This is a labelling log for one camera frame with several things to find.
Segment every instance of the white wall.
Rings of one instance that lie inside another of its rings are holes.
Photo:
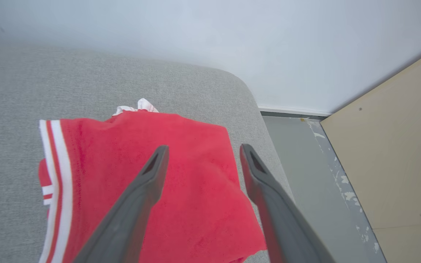
[[[421,0],[0,0],[2,34],[216,67],[259,105],[333,112],[421,54]]]

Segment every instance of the gray fabric surface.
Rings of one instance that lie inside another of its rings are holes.
[[[47,207],[37,178],[39,119],[106,120],[145,97],[159,111],[227,127],[235,156],[250,143],[289,192],[246,85],[216,69],[0,42],[0,262],[38,262]],[[237,159],[241,188],[244,181]],[[248,262],[268,262],[260,252]]]

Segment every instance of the plywood panel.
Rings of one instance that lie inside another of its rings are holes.
[[[372,228],[421,225],[421,60],[321,124]]]
[[[388,263],[421,262],[421,226],[373,230]]]

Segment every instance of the red and white striped trim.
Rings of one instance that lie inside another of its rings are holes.
[[[40,120],[40,133],[52,185],[42,187],[43,203],[49,204],[50,209],[39,263],[60,263],[63,261],[72,220],[71,162],[59,120]]]

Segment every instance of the red stripe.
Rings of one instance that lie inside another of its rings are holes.
[[[60,162],[58,161],[58,155],[56,153],[55,139],[53,136],[51,121],[46,122],[46,129],[48,130],[48,138],[50,138],[50,147],[52,149],[53,162],[55,164],[56,177],[58,179],[58,187],[60,190],[56,207],[55,230],[53,233],[52,247],[50,248],[50,253],[48,254],[48,259],[46,260],[47,263],[51,263],[55,253],[56,241],[58,240],[58,232],[60,231],[61,207],[63,205],[63,182],[61,179]]]

